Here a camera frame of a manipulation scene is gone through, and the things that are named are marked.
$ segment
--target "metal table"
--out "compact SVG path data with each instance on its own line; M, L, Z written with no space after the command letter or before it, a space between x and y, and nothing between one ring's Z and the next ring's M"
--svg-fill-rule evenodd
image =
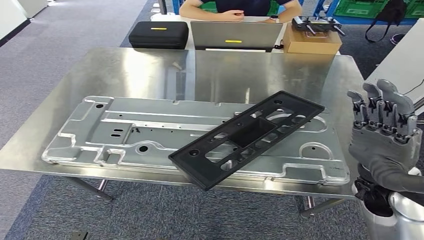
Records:
M95 48L77 63L0 151L0 169L66 177L110 199L81 178L166 185L188 185L182 175L48 164L41 154L75 107L86 96L258 103L278 90L306 98L331 111L351 180L357 162L347 148L353 121L347 90L362 91L363 78L352 57L345 55ZM272 178L227 178L222 189L334 198L304 216L354 199L351 183L326 186L275 182Z

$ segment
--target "cable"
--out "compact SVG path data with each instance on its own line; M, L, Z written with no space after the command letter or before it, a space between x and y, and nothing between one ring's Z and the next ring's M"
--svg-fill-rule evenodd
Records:
M422 79L422 81L421 81L421 83L420 83L420 84L418 84L417 86L415 86L415 87L414 87L414 88L412 88L411 90L409 90L409 91L405 92L403 95L407 95L407 94L409 94L410 92L414 91L415 89L417 89L419 86L421 86L421 85L423 85L423 84L424 84L424 79Z

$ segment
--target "robot finger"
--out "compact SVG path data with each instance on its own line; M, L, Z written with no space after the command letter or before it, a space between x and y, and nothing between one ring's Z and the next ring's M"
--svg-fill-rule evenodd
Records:
M352 99L353 103L353 115L354 115L354 125L358 128L362 128L368 124L368 113L367 105L364 101L364 98L361 94L356 91L347 91L347 96Z
M377 87L382 91L382 101L379 102L381 109L381 122L383 130L389 134L396 132L397 107L394 104L395 93L398 92L396 86L385 79L377 81Z
M382 94L377 86L371 83L364 83L362 85L363 89L367 92L368 95L368 107L367 113L369 118L369 127L373 129L378 129L383 125L382 119Z
M386 133L395 134L399 141L407 142L417 128L414 103L387 80L379 79L377 87L382 91L382 100L379 102L382 129Z

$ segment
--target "laptop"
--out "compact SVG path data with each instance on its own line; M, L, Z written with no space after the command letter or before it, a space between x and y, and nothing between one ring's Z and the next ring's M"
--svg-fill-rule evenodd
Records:
M196 50L246 49L271 52L282 23L192 21Z

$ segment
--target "white cabinet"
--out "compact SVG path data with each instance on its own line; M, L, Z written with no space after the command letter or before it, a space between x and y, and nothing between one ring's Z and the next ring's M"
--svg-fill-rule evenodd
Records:
M0 0L0 39L25 22L22 7L16 0Z
M17 0L23 8L24 15L27 18L32 18L39 13L48 4L47 0Z

